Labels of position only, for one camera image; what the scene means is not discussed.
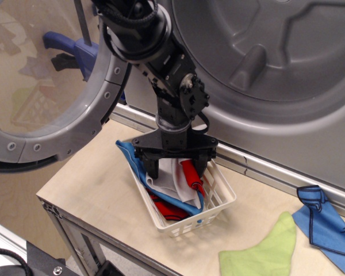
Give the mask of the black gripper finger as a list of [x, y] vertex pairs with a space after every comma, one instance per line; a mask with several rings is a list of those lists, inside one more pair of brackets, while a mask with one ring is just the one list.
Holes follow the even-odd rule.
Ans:
[[193, 159], [193, 165], [199, 177], [203, 176], [206, 170], [208, 161], [209, 159], [205, 156], [200, 156], [198, 158]]
[[144, 159], [143, 163], [148, 175], [152, 179], [157, 179], [159, 175], [159, 161], [153, 159]]

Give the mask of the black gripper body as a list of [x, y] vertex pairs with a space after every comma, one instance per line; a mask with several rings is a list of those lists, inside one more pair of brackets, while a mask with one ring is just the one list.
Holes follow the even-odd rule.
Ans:
[[209, 162], [216, 158], [218, 140], [192, 128], [181, 133], [160, 129], [132, 139], [135, 156], [146, 166], [155, 166], [160, 159], [186, 158]]

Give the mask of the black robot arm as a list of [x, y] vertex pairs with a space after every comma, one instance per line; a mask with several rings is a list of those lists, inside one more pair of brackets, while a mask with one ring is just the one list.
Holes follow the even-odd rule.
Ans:
[[133, 139], [135, 157], [152, 178], [159, 175], [163, 158], [191, 159], [203, 175], [216, 157], [218, 142], [197, 131], [192, 122], [208, 119], [205, 85], [186, 48], [173, 34], [168, 12], [156, 1], [95, 1], [109, 49], [137, 67], [148, 78], [157, 97], [157, 130]]

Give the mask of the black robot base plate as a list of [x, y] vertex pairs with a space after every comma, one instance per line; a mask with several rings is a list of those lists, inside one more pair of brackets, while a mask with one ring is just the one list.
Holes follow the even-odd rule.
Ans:
[[0, 275], [75, 275], [64, 260], [55, 259], [27, 241], [0, 240]]

